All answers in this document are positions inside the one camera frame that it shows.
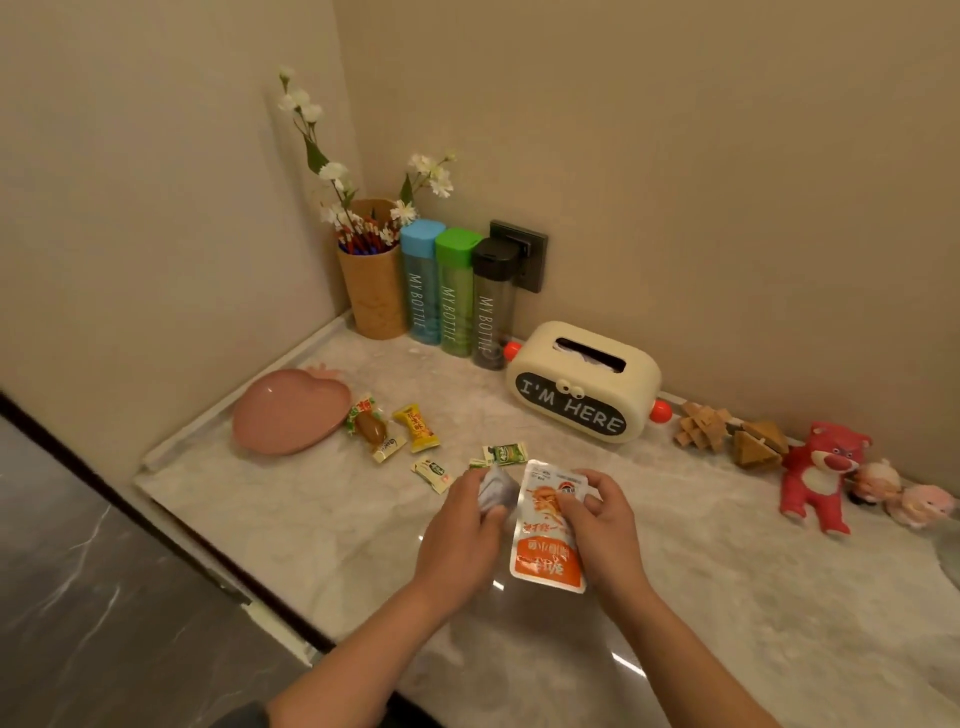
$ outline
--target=wall socket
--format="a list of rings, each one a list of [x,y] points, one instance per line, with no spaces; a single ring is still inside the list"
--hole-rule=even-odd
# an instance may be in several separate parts
[[[528,231],[519,225],[491,220],[490,237],[513,240],[520,246],[520,270],[514,277],[514,285],[531,293],[539,293],[543,287],[547,236],[542,232]]]

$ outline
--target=snack packet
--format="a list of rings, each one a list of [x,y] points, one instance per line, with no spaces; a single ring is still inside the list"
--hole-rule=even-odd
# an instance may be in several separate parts
[[[370,443],[371,455],[377,463],[382,463],[406,443],[406,438],[402,436],[390,437],[383,413],[377,408],[373,397],[364,397],[350,408],[347,413],[347,432],[359,434]]]
[[[491,465],[490,472],[480,483],[480,494],[477,496],[480,513],[487,513],[495,505],[505,505],[513,511],[519,495],[520,486],[510,474],[499,466]]]
[[[411,452],[435,448],[440,444],[440,438],[426,426],[426,421],[420,413],[420,407],[415,402],[398,409],[394,413],[394,419],[407,425],[407,429],[410,430],[410,437],[413,438],[413,442],[410,443]]]
[[[516,465],[527,461],[527,446],[523,443],[510,445],[485,445],[483,457],[487,465]]]
[[[587,589],[573,531],[557,502],[558,492],[583,500],[587,487],[582,475],[539,460],[527,463],[510,552],[513,576],[577,594]]]
[[[438,495],[445,493],[452,482],[449,473],[439,463],[428,457],[422,457],[411,466],[410,470],[426,480]]]

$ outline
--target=person's right hand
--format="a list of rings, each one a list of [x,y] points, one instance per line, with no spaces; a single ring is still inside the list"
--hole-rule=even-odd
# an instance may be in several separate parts
[[[559,493],[557,501],[573,527],[587,579],[597,590],[604,611],[615,620],[629,601],[650,592],[636,538],[634,509],[617,482],[606,473],[576,473],[587,477],[602,500],[587,495],[580,502],[574,496]]]

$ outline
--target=blue water bottle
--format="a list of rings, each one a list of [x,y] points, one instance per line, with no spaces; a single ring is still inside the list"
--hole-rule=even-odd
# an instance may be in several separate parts
[[[436,220],[414,220],[400,229],[407,273],[410,335],[423,344],[440,343],[440,296],[434,241],[446,230]]]

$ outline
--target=green water bottle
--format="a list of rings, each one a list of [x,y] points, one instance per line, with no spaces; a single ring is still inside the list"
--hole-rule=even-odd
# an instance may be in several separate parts
[[[463,228],[441,232],[436,241],[440,268],[440,348],[470,356],[473,326],[473,269],[470,253],[483,235]]]

